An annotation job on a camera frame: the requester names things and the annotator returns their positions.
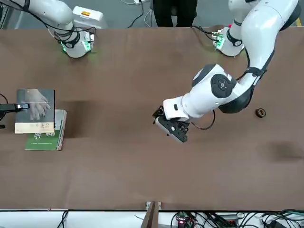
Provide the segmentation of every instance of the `robotic arm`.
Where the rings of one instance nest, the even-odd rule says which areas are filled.
[[[236,16],[231,28],[223,30],[220,48],[223,54],[233,56],[244,44],[246,71],[235,80],[220,65],[206,65],[195,75],[189,93],[163,102],[153,114],[155,123],[168,135],[185,142],[191,118],[200,118],[216,108],[223,113],[246,108],[273,57],[276,36],[297,4],[298,0],[229,0],[229,8]]]
[[[55,27],[51,35],[61,41],[66,53],[72,58],[79,58],[90,51],[90,34],[83,29],[75,28],[73,12],[59,0],[0,0],[8,6],[20,8],[32,13],[49,25]]]

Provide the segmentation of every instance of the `yellow label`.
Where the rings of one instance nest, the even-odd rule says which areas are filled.
[[[85,12],[85,11],[82,11],[82,13],[81,13],[82,15],[85,15],[85,16],[90,16],[90,12]]]

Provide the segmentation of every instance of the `white floor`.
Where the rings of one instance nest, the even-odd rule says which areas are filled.
[[[170,227],[171,218],[174,214],[173,212],[160,212],[158,220],[159,227]],[[55,228],[61,221],[61,215],[61,211],[0,212],[0,228]],[[241,218],[243,218],[244,215],[243,213],[238,213],[238,216]],[[247,225],[255,225],[262,228],[261,215],[262,214],[255,215]],[[65,228],[139,228],[144,216],[145,212],[69,212],[65,222]],[[292,216],[292,218],[303,219],[304,216],[295,215]],[[285,221],[278,221],[285,227],[289,227]],[[200,218],[199,222],[203,224],[204,221]],[[173,220],[173,225],[177,225],[175,219]],[[292,225],[294,225],[293,228],[298,228],[297,224],[294,223]],[[206,224],[205,228],[211,228],[211,226]]]

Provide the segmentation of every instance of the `white box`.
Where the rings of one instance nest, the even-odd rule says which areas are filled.
[[[73,9],[73,15],[74,25],[76,27],[95,27],[97,29],[108,28],[105,17],[101,12],[76,6]]]

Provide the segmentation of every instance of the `book cover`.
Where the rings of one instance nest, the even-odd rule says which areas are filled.
[[[29,104],[29,109],[16,114],[16,134],[54,132],[55,90],[19,89],[17,103]]]
[[[63,142],[67,112],[55,111],[55,131],[53,133],[31,133],[25,145],[26,150],[60,151]]]

